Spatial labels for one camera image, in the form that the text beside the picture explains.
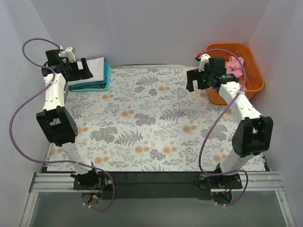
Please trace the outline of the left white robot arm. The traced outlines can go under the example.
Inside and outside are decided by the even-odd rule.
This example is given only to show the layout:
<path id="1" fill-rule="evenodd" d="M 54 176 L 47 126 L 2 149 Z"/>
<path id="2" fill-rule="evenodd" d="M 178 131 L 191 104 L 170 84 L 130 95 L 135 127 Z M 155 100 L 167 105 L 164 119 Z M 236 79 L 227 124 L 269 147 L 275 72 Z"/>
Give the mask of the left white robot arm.
<path id="1" fill-rule="evenodd" d="M 92 76 L 88 66 L 78 68 L 73 48 L 49 50 L 45 52 L 47 62 L 41 69 L 44 77 L 45 104 L 36 119 L 50 143 L 62 149 L 72 161 L 75 173 L 71 174 L 81 186 L 96 189 L 100 186 L 101 178 L 93 163 L 81 151 L 78 139 L 78 127 L 64 104 L 66 83 L 80 79 L 81 73 Z"/>

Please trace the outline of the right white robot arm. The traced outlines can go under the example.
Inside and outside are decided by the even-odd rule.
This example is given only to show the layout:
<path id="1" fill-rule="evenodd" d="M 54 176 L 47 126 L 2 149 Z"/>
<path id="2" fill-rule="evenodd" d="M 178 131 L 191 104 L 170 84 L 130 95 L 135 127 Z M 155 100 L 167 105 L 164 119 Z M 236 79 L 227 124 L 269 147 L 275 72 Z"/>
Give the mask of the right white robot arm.
<path id="1" fill-rule="evenodd" d="M 250 159 L 269 149 L 273 120 L 264 117 L 253 107 L 235 75 L 227 73 L 224 57 L 212 58 L 201 54 L 196 60 L 199 67 L 187 71 L 187 90 L 194 90 L 194 81 L 197 81 L 201 90 L 214 88 L 225 100 L 238 123 L 232 138 L 232 151 L 213 172 L 199 175 L 199 186 L 202 189 L 239 189 L 242 187 L 239 170 Z"/>

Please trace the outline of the white t shirt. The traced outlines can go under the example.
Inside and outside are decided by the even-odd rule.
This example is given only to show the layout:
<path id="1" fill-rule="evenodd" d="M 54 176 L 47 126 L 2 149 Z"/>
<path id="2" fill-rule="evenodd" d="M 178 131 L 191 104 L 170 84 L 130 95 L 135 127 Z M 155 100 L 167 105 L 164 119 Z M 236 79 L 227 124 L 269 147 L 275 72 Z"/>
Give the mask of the white t shirt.
<path id="1" fill-rule="evenodd" d="M 95 82 L 95 81 L 104 81 L 104 63 L 105 58 L 100 57 L 92 60 L 87 60 L 87 64 L 90 72 L 93 74 L 93 77 L 90 79 L 84 79 L 87 82 Z M 82 69 L 81 61 L 77 62 L 79 70 Z"/>

